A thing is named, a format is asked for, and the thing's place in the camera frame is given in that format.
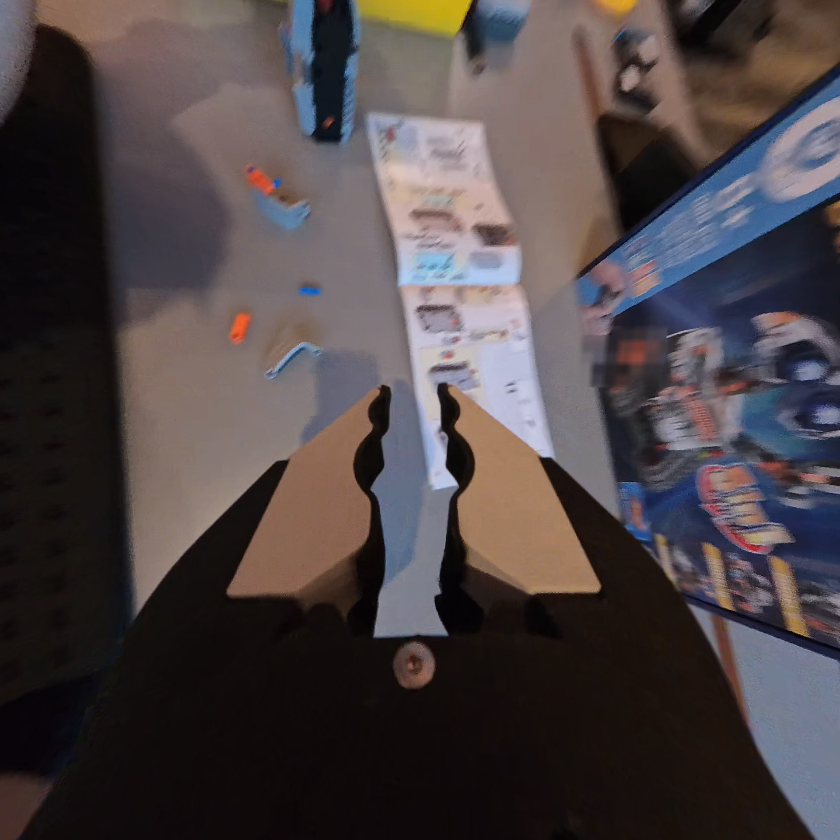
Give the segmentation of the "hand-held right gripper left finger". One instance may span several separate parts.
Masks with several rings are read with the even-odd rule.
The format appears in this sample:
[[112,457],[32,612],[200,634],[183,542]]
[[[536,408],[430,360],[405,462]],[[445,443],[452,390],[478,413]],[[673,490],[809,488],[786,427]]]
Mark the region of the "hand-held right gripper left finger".
[[392,391],[367,392],[288,459],[227,586],[231,600],[333,607],[372,635],[385,577],[373,485],[384,468]]

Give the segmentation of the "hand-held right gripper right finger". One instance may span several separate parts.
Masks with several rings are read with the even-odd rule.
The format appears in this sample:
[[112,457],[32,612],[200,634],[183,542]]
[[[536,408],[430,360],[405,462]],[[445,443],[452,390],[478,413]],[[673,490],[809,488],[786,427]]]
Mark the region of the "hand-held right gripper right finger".
[[548,599],[599,595],[543,459],[454,385],[437,389],[449,501],[436,609],[449,636],[560,637]]

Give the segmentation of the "grey desk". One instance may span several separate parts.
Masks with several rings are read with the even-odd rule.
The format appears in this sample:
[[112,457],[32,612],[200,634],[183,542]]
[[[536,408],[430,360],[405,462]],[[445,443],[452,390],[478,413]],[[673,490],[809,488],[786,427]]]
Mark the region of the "grey desk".
[[[381,383],[392,387],[376,484],[387,546],[379,634],[436,634],[448,492],[427,486],[392,241],[362,129],[304,140],[273,2],[38,2],[97,75],[117,308],[122,441],[137,607],[274,461]],[[469,77],[459,42],[363,26],[363,112],[476,119],[519,227],[554,453],[616,511],[569,284],[615,228],[573,37],[606,82],[614,26],[589,2],[535,2],[509,52]],[[251,163],[310,202],[288,230],[249,190]],[[318,297],[298,293],[320,285]],[[244,342],[228,339],[250,312]],[[264,377],[278,332],[322,347]]]

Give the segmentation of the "grey curved brick panel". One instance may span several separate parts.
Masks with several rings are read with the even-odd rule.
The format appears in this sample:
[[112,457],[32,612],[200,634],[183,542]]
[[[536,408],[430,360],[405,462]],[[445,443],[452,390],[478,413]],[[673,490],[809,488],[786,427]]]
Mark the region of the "grey curved brick panel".
[[304,322],[293,322],[283,327],[270,345],[265,359],[264,377],[272,381],[302,354],[317,359],[322,347],[316,342],[313,330]]

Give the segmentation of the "blue toy kit box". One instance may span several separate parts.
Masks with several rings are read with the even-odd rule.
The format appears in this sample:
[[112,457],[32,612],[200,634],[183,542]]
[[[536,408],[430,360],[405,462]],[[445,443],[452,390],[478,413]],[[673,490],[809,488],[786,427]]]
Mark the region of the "blue toy kit box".
[[620,518],[690,602],[838,658],[839,70],[576,281]]

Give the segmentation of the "black perforated object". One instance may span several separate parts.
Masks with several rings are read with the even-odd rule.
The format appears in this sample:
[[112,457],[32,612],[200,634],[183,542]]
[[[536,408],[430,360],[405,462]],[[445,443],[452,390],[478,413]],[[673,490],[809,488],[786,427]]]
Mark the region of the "black perforated object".
[[2,126],[3,774],[60,772],[130,619],[94,81],[40,24]]

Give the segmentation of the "orange grey brick assembly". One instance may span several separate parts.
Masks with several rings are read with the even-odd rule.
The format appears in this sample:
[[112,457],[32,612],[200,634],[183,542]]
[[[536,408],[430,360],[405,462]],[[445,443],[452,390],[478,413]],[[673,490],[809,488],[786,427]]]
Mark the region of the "orange grey brick assembly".
[[274,225],[292,230],[310,217],[310,202],[289,192],[282,178],[270,176],[251,163],[245,166],[245,177],[258,210]]

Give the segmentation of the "white building instruction booklet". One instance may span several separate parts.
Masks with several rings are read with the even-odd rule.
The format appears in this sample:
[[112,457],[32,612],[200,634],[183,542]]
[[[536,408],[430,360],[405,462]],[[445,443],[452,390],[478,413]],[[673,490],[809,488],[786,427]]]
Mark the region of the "white building instruction booklet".
[[428,485],[455,485],[441,385],[553,457],[520,283],[522,249],[485,126],[370,112],[366,129],[392,232]]

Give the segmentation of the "black box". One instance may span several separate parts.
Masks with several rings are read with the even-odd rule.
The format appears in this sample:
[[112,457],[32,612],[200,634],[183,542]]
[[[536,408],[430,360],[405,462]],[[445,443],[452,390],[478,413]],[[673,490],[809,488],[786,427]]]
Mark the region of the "black box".
[[679,138],[648,120],[605,112],[595,121],[595,135],[625,233],[656,214],[700,172]]

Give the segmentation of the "grey black brick assembly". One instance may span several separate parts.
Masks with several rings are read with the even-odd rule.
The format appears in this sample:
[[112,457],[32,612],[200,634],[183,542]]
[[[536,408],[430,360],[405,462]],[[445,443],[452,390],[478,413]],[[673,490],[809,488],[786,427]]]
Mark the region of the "grey black brick assembly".
[[344,144],[354,129],[361,21],[354,1],[291,1],[278,35],[302,134]]

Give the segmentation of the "yellow plastic bin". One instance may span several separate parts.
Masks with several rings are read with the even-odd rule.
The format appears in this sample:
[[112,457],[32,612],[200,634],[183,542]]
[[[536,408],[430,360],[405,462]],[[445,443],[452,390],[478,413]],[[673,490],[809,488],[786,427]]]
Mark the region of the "yellow plastic bin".
[[363,20],[444,39],[461,29],[471,1],[357,1]]

